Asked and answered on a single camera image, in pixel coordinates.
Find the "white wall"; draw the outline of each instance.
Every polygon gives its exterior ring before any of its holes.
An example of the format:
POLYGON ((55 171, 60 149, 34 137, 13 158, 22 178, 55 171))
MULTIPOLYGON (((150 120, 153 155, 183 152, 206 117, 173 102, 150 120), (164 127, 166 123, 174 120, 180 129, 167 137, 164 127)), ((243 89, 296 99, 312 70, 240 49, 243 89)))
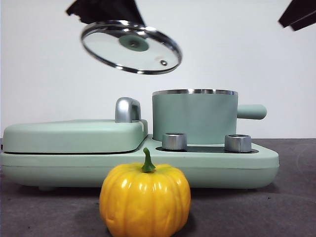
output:
POLYGON ((122 96, 141 102, 152 131, 154 91, 216 88, 267 107, 264 120, 240 119, 239 133, 316 137, 316 25, 283 29, 290 0, 136 2, 147 25, 181 46, 175 71, 136 75, 93 59, 79 41, 85 24, 65 13, 72 0, 2 0, 1 135, 14 123, 113 119, 122 96))

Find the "pot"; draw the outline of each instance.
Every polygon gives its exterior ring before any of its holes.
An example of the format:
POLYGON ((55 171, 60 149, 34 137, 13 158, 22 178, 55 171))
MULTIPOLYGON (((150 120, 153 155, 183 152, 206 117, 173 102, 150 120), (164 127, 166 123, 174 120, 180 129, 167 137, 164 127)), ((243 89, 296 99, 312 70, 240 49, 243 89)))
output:
POLYGON ((225 135, 236 134, 237 118, 263 119, 262 105, 238 106, 231 90, 179 89, 153 93, 153 139, 165 133, 187 135, 188 144, 223 144, 225 135))

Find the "black object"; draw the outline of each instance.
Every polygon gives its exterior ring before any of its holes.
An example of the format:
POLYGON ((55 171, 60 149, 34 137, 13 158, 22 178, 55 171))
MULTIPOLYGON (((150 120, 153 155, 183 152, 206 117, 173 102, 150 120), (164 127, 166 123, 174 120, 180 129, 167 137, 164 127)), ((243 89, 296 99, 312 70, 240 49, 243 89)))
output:
POLYGON ((316 23, 316 0, 293 0, 279 22, 295 31, 316 23))
POLYGON ((126 20, 145 26, 134 0, 77 0, 67 10, 86 24, 108 20, 126 20))
MULTIPOLYGON (((156 147, 156 150, 162 152, 195 152, 195 153, 237 153, 239 152, 230 152, 226 151, 224 147, 197 147, 197 146, 187 146, 185 150, 168 150, 162 147, 156 147)), ((250 152, 243 152, 242 154, 252 154, 258 153, 258 150, 252 149, 250 152)))

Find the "gray surface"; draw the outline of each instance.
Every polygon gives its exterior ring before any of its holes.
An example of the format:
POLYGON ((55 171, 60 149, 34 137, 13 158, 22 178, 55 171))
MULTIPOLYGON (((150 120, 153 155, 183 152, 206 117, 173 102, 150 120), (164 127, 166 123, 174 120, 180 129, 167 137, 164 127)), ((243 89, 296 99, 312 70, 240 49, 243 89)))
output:
MULTIPOLYGON (((185 227, 175 237, 316 236, 316 139, 258 139, 279 153, 270 185, 254 190, 192 189, 185 227)), ((1 177, 1 237, 109 237, 100 189, 41 192, 1 177)))

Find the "yellow pumpkin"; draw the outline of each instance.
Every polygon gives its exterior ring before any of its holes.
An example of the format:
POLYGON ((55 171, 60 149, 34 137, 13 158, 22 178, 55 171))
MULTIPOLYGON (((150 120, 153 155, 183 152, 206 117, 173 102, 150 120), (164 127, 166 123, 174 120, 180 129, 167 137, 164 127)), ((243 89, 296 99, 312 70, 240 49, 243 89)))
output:
POLYGON ((170 237, 187 222, 191 193, 181 170, 152 164, 114 167, 103 182, 100 215, 114 237, 170 237))

